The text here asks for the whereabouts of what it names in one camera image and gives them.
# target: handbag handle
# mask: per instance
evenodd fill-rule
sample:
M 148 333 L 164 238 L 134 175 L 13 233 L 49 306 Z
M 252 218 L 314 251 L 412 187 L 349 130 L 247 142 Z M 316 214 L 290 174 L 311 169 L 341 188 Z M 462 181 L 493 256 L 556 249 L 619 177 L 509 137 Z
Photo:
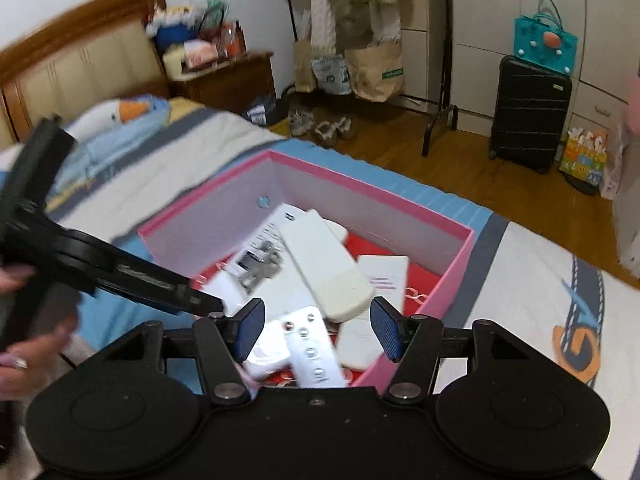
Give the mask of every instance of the handbag handle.
M 562 28 L 562 18 L 560 17 L 560 11 L 556 7 L 556 4 L 554 3 L 554 1 L 553 0 L 549 0 L 549 3 L 551 3 L 551 6 L 554 8 L 554 11 L 556 12 L 557 19 L 555 19 L 555 17 L 553 17 L 551 14 L 548 14 L 546 12 L 542 12 L 542 2 L 544 2 L 544 1 L 545 0 L 539 0 L 539 2 L 538 2 L 538 13 L 534 16 L 534 18 L 535 17 L 547 18 L 548 20 L 551 20 L 552 22 L 554 22 L 554 24 L 558 26 L 558 29 L 564 30 L 564 28 Z

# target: brown paper bag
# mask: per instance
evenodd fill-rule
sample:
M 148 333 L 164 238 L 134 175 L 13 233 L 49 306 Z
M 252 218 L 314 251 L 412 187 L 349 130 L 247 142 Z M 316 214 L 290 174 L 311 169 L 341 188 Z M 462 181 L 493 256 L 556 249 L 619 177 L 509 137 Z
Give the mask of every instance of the brown paper bag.
M 311 68 L 311 40 L 299 40 L 293 44 L 296 72 L 296 92 L 313 92 L 318 88 L 316 76 Z
M 402 93 L 402 45 L 383 43 L 344 53 L 354 94 L 367 101 L 381 103 Z

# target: pink box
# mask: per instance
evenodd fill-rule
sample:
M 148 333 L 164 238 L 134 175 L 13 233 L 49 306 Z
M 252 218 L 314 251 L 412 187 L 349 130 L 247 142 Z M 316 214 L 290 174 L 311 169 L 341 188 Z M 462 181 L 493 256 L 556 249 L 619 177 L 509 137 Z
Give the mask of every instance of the pink box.
M 258 206 L 263 197 L 270 207 Z M 140 236 L 159 265 L 196 278 L 239 248 L 283 202 L 316 209 L 441 276 L 419 313 L 441 318 L 453 302 L 474 244 L 471 229 L 391 192 L 271 150 L 177 200 L 142 226 Z M 383 354 L 352 386 L 382 392 L 396 367 Z

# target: green label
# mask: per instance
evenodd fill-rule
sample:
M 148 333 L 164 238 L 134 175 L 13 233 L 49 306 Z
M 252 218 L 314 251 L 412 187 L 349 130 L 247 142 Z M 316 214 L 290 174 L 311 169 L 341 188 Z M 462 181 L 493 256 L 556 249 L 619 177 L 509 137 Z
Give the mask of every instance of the green label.
M 392 77 L 398 77 L 403 73 L 404 73 L 404 70 L 402 70 L 401 68 L 396 68 L 395 70 L 389 70 L 389 72 L 383 72 L 382 79 L 391 79 Z

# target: bed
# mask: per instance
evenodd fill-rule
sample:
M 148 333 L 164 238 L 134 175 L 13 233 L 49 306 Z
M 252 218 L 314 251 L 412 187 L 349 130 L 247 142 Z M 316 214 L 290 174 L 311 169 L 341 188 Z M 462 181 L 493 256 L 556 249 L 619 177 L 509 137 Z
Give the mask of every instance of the bed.
M 0 142 L 11 153 L 0 158 L 8 167 L 17 150 L 11 145 L 28 139 L 40 117 L 57 114 L 69 122 L 107 98 L 168 95 L 141 24 L 156 2 L 164 5 L 164 0 L 94 0 L 0 52 Z M 228 112 L 186 100 L 170 105 L 166 128 L 92 176 L 49 215 L 151 259 L 137 232 L 145 221 L 267 148 L 428 206 L 473 229 L 476 240 L 445 324 L 469 327 L 473 319 L 493 319 L 594 388 L 612 417 L 594 469 L 607 479 L 640 478 L 640 292 L 468 200 L 309 142 L 283 140 Z M 103 292 L 84 298 L 79 309 L 77 339 L 84 356 L 144 320 L 160 319 L 168 328 L 193 321 Z M 76 357 L 80 360 L 82 352 Z M 188 365 L 169 363 L 168 373 L 197 389 Z M 464 363 L 444 362 L 436 390 L 464 373 Z M 16 467 L 9 478 L 26 478 L 37 469 L 33 461 L 26 470 Z

